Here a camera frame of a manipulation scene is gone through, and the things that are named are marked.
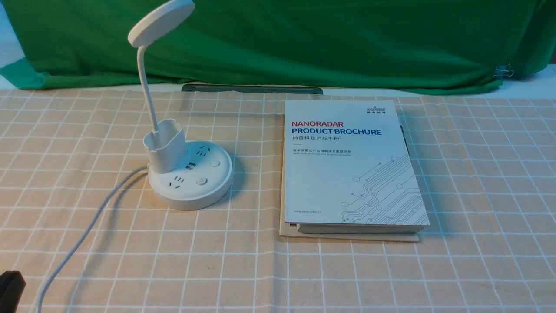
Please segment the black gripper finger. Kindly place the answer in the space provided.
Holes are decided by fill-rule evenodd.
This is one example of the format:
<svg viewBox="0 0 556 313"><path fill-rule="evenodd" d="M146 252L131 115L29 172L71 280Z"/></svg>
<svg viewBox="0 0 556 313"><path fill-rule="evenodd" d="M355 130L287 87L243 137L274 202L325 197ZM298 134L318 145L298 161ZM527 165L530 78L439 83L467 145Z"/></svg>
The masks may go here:
<svg viewBox="0 0 556 313"><path fill-rule="evenodd" d="M20 271L5 271L0 276L0 312L15 313L26 281Z"/></svg>

